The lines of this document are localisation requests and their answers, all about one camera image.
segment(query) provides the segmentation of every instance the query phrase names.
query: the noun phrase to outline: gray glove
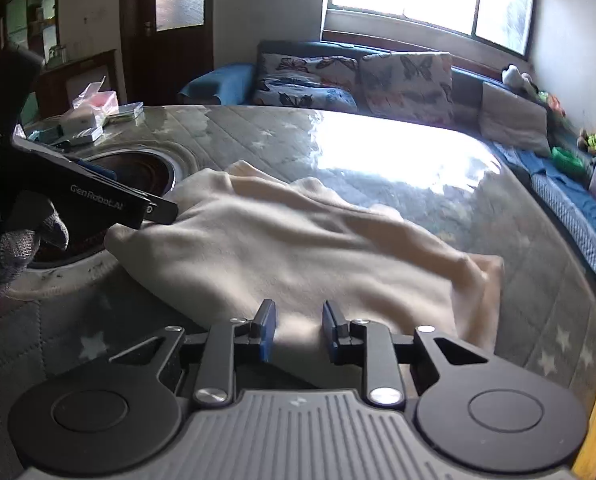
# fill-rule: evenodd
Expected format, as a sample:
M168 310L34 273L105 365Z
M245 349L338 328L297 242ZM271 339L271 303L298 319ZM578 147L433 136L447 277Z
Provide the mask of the gray glove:
M27 212L30 216L40 213L44 219L30 219L28 224L36 225L34 229L19 228L25 224L20 217ZM67 227L51 202L40 195L28 193L16 201L10 216L14 215L14 222L2 222L0 215L0 297L34 258L41 239L61 249L69 242Z

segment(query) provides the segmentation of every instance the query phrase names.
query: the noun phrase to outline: beige cloth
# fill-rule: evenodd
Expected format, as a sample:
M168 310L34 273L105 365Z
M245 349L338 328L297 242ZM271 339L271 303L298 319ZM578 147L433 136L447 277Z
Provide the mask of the beige cloth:
M169 195L171 226L112 227L105 247L139 283L208 328L278 308L272 362L320 387L349 386L321 337L322 304L392 332L430 324L493 350L502 259L454 250L386 206L353 206L314 178L285 184L246 162L203 170Z

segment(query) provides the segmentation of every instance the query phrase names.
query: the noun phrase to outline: silver screw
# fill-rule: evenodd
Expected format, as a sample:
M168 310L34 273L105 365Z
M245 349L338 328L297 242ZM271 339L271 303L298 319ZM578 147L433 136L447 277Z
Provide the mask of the silver screw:
M220 404L227 400L227 392L220 388L200 388L196 392L196 399L205 404Z
M391 406L398 404L402 400L402 393L396 388L383 386L381 388L374 388L369 392L369 398L376 404L381 406Z

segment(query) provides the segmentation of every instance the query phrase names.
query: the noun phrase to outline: wooden door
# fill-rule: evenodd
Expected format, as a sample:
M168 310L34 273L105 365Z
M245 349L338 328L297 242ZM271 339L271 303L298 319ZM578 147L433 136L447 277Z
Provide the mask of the wooden door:
M171 105L214 67L213 0L120 0L127 99Z

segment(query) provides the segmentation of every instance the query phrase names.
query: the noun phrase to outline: window sill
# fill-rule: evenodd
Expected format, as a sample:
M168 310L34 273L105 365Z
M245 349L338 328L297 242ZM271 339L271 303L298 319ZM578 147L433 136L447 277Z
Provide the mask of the window sill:
M482 64L498 72L510 64L514 64L520 69L520 72L532 73L530 63L521 57L508 54L472 38L423 23L356 10L327 9L324 28L352 34L377 36L425 46L433 50L447 51L454 56Z

